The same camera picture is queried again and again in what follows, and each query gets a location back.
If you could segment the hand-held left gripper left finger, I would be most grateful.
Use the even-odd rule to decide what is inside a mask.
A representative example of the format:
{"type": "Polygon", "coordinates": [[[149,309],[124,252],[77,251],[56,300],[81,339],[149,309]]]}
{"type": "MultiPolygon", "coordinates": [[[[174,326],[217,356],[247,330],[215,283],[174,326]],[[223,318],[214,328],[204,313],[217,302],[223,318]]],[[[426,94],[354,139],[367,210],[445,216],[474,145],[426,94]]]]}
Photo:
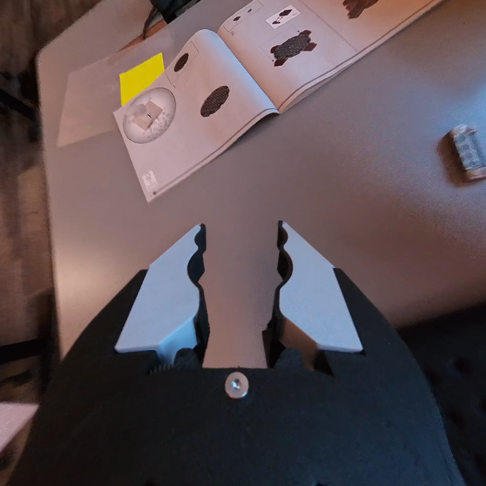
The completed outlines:
{"type": "Polygon", "coordinates": [[[192,349],[204,360],[210,336],[204,291],[206,226],[198,224],[150,264],[115,344],[117,353],[155,351],[175,360],[192,349]]]}

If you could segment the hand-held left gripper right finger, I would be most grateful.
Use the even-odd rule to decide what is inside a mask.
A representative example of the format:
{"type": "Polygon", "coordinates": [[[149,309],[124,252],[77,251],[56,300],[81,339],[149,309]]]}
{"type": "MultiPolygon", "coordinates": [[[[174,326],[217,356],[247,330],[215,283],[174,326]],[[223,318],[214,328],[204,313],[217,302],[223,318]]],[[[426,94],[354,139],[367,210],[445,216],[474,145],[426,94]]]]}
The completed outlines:
{"type": "Polygon", "coordinates": [[[325,351],[363,352],[336,267],[287,222],[277,226],[277,285],[263,331],[267,362],[297,349],[303,362],[321,362],[325,351]]]}

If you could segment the grey desk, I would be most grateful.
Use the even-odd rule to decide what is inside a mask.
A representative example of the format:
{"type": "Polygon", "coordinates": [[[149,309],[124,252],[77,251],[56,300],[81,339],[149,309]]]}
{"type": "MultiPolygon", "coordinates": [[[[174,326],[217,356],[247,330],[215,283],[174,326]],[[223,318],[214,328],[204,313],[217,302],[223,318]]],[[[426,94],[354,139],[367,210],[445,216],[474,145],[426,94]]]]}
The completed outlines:
{"type": "Polygon", "coordinates": [[[57,137],[68,75],[135,39],[150,8],[100,3],[37,57],[61,358],[199,223],[208,368],[266,367],[279,220],[392,325],[485,301],[485,181],[461,183],[446,137],[485,133],[485,1],[443,1],[148,204],[118,128],[57,137]]]}

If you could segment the black perforated pad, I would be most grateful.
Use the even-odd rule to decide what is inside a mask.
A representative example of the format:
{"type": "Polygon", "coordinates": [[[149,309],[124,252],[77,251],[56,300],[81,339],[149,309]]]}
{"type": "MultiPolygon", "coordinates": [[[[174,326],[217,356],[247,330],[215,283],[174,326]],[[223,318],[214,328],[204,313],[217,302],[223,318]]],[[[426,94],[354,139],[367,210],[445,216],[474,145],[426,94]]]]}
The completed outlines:
{"type": "Polygon", "coordinates": [[[485,305],[398,329],[440,408],[467,485],[485,485],[485,305]]]}

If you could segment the white paper sheet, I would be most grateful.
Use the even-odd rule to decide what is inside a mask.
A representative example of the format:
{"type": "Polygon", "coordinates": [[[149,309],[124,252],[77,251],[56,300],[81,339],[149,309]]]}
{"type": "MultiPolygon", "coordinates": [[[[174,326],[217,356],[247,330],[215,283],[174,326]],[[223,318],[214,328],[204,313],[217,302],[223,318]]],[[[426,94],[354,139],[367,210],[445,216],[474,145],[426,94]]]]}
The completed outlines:
{"type": "Polygon", "coordinates": [[[1,463],[20,454],[38,407],[36,403],[1,402],[1,463]]]}

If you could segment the grey paper sheet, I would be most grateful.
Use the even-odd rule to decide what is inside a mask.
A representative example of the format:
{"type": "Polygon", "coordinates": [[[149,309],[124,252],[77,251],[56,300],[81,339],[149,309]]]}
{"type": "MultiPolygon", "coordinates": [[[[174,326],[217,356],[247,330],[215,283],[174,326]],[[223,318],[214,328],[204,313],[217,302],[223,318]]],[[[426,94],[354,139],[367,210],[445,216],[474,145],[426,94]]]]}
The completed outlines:
{"type": "Polygon", "coordinates": [[[119,75],[141,64],[135,52],[124,51],[70,73],[60,119],[59,148],[114,130],[113,112],[120,104],[119,75]]]}

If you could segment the small toy brick assembly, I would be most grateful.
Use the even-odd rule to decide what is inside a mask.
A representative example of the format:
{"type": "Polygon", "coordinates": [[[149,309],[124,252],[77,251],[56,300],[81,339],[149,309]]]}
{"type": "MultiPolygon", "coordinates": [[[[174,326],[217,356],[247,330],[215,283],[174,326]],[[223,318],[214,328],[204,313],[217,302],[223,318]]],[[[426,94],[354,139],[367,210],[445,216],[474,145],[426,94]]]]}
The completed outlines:
{"type": "Polygon", "coordinates": [[[454,126],[440,139],[437,151],[446,178],[454,186],[485,181],[485,149],[477,126],[454,126]]]}

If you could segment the yellow sticky note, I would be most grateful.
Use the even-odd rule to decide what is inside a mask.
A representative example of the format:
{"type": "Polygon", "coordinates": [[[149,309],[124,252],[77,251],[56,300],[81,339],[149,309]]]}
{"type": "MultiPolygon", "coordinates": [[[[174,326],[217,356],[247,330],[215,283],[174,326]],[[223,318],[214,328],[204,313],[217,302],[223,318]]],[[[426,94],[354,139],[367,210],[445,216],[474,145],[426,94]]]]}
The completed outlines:
{"type": "Polygon", "coordinates": [[[165,71],[163,54],[158,53],[119,75],[120,104],[129,103],[165,71]]]}

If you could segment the open instruction booklet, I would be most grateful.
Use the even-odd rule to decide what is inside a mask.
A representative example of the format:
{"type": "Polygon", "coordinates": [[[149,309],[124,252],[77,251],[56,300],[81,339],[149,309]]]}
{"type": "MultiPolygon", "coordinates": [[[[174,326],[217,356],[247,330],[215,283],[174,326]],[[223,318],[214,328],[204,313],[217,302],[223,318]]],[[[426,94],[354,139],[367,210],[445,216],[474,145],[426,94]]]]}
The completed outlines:
{"type": "Polygon", "coordinates": [[[113,114],[147,203],[440,1],[251,1],[113,114]]]}

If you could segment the black box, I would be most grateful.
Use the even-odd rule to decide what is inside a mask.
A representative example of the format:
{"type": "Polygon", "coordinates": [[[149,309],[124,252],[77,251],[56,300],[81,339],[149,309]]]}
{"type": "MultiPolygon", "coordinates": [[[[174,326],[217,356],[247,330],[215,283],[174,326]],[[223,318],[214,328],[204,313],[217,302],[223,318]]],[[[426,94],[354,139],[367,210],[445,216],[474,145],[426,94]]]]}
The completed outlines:
{"type": "Polygon", "coordinates": [[[166,24],[171,23],[177,17],[200,1],[150,1],[153,8],[160,13],[166,24]]]}

